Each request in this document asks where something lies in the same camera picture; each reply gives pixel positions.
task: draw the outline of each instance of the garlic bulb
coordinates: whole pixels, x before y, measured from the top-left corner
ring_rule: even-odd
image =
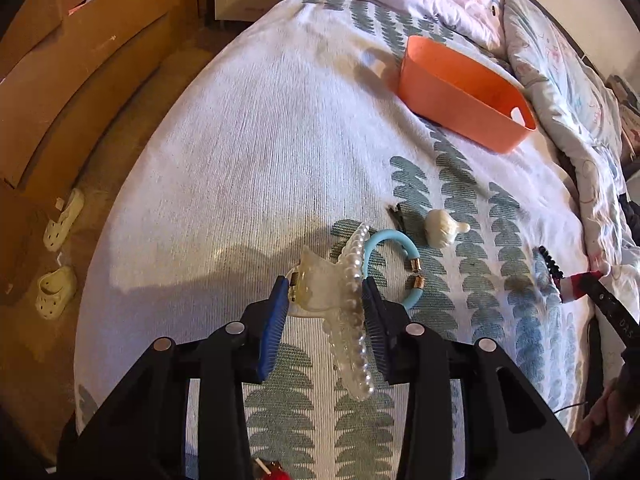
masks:
[[[432,209],[424,218],[424,233],[427,243],[442,249],[453,243],[458,233],[468,233],[471,226],[466,222],[456,222],[444,209]]]
[[[308,247],[289,271],[289,315],[322,318],[342,385],[354,400],[374,391],[362,309],[362,263],[369,226],[361,224],[333,264]]]

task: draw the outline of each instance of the drawer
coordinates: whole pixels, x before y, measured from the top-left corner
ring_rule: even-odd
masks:
[[[84,82],[177,0],[92,0],[24,56],[0,84],[0,177],[13,187]]]
[[[280,0],[214,0],[216,20],[257,22]]]

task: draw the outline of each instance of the white bedspread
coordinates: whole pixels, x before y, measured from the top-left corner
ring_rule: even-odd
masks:
[[[618,102],[565,38],[529,0],[505,0],[509,60],[540,123],[575,168],[586,253],[602,283],[640,317],[640,249],[618,204],[626,191],[620,167]],[[622,367],[622,341],[596,310],[602,331],[605,381]]]
[[[187,88],[124,183],[89,269],[80,428],[153,339],[206,337],[265,298],[303,244],[335,255],[360,221],[393,228],[398,203],[427,281],[414,319],[460,341],[496,338],[553,408],[580,397],[589,307],[559,304],[536,253],[543,244],[565,273],[587,270],[577,191],[541,132],[496,155],[412,114],[393,92],[411,34],[513,79],[433,20],[358,0],[285,0]],[[430,208],[471,231],[428,248]],[[398,253],[384,246],[374,264],[398,300],[408,276]],[[283,342],[273,377],[246,390],[252,449],[293,478],[394,478],[407,388],[375,373],[374,397],[350,401],[319,320],[288,319]],[[568,428],[576,411],[560,415]],[[191,454],[195,425],[190,412]]]

